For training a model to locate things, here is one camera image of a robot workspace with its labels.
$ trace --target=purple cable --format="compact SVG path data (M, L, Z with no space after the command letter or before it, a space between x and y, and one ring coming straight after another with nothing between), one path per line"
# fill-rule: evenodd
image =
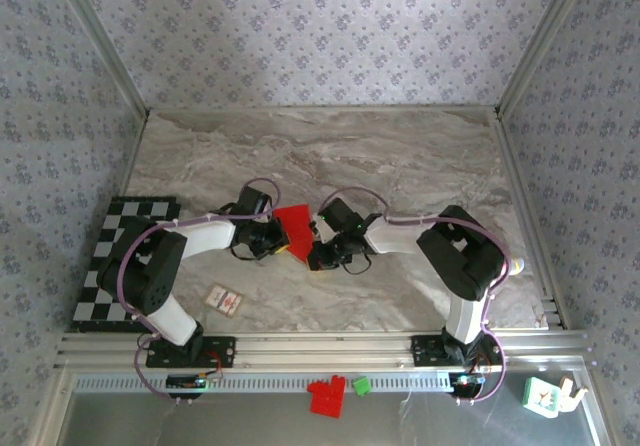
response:
M118 295L118 302L120 303L120 306L122 306L122 309L124 309L126 312L130 313L134 319L139 320L142 324L144 324L149 331L151 331L151 333L153 334L159 334L159 331L149 322L147 321L147 319L142 316L135 308L129 306L127 304L127 302L124 299L124 272L127 269L127 265L129 264L129 261L131 261L131 258L133 257L133 255L135 254L136 249L138 249L138 247L142 244L142 242L147 239L150 235L152 235L153 233L155 233L156 231L159 231L161 229L171 229L171 228L176 228L178 226L195 226L197 224L204 224L204 223L208 223L210 221L226 221L229 219L258 219L258 218L262 218L264 216L268 216L271 213L273 213L273 211L275 209L278 208L278 205L280 204L280 199L282 196L282 193L280 191L280 187L277 185L277 183L269 178L254 178L251 179L249 181L247 181L246 183L244 183L242 185L242 188L240 189L240 192L242 193L242 191L244 190L244 188L246 188L247 186L249 186L252 183L255 183L256 181L265 181L269 184L271 184L275 190L276 190L276 200L274 201L273 205L263 211L262 213L258 213L258 214L248 214L248 215L225 215L225 216L214 216L212 214L209 214L207 216L202 216L200 218L194 218L194 219L187 219L187 220L183 220L183 221L172 221L172 222L168 222L168 223L163 223L163 224L156 224L152 227L150 227L149 229L147 229L144 233L142 233L140 236L138 236L138 238L136 238L136 240L131 244L131 246L129 247L129 249L127 250L127 252L125 253L124 257L122 258L122 263L120 264L120 269L118 270L118 276L116 278L116 292ZM155 389L151 383L149 383L149 381L147 381L147 379L144 377L144 375L142 374L142 371L140 370L140 365L138 364L138 359L140 357L140 354L144 348L144 346L146 344L150 344L152 341L155 341L156 339L160 339L160 338L149 338L147 341L145 341L141 347L138 348L138 350L136 351L135 357L134 357L134 362L133 362L133 366L136 370L136 373L138 374L138 377L140 378L140 380L143 382L143 384L154 394L161 396L163 398L169 398L171 399L170 396L168 396L165 393L162 393L160 391L158 391L157 389Z
M419 226L419 225L423 225L423 224L436 224L436 223L449 223L449 224L456 224L458 226L463 226L465 228L471 229L477 233L482 234L483 236L485 236L489 241L491 241L493 244L495 244L495 246L500 250L500 253L502 253L502 255L505 258L505 262L504 262L504 266L502 269L502 274L500 275L500 277L497 279L497 281L493 284L493 286L491 286L489 288L489 292L488 292L488 297L487 300L485 301L484 304L484 308L482 310L482 316L481 316L481 329L482 332L484 334L486 334L487 336L490 336L496 343L496 345L498 346L498 348L500 349L500 356L502 359L502 370L500 371L500 377L498 378L498 382L496 383L496 385L493 387L493 389L491 389L491 391L489 391L487 394L479 397L479 398L473 398L474 402L478 402L478 401L484 401L485 399L489 399L491 396L493 396L498 389L500 388L500 386L502 386L502 383L504 382L504 378L507 374L507 358L504 354L504 348L502 347L502 343L500 342L500 340L498 340L498 337L493 334L491 332L491 330L489 330L489 328L487 328L486 322L487 322L487 316L489 314L489 303L491 303L492 301L492 295L493 293L496 291L496 289L502 284L504 283L504 281L509 277L509 272L511 271L511 261L509 258L511 258L511 253L509 253L509 249L507 248L507 246L500 240L500 238L498 238L495 234L493 234L491 231L488 231L486 229L484 229L481 226L478 226L477 224L471 223L469 221L464 221L462 219L456 219L456 218L446 218L446 217L440 217L440 216L435 216L435 217L427 217L427 218L421 218L421 219L409 219L409 220L402 220L402 219L391 219L388 218L389 215L389 211L391 209L389 203L382 197L380 196L378 193L376 193L375 191L369 189L369 188L365 188L363 186L347 186L345 188L340 188L336 191L334 191L333 193L331 193L329 196L327 196L327 198L322 202L322 204L320 205L319 211L321 211L328 203L331 199L333 199L336 195L344 192L344 191L363 191L367 194L370 194L371 196L374 196L375 198L377 198L383 205L384 205L384 212L382 214L383 218L385 219L385 221L387 221L388 224L392 224L395 226Z

